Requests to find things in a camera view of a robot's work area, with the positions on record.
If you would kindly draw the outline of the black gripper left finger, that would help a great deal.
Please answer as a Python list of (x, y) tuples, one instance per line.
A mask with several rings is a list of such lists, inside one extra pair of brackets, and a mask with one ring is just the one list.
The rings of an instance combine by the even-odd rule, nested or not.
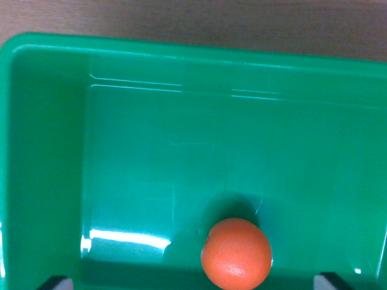
[(73, 280), (64, 275), (51, 276), (37, 290), (73, 290)]

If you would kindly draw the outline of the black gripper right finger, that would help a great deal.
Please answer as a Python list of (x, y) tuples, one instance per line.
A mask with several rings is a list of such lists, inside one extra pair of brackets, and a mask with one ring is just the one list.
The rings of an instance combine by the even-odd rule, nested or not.
[(344, 281), (335, 272), (321, 272), (313, 279), (314, 290), (354, 290), (354, 288)]

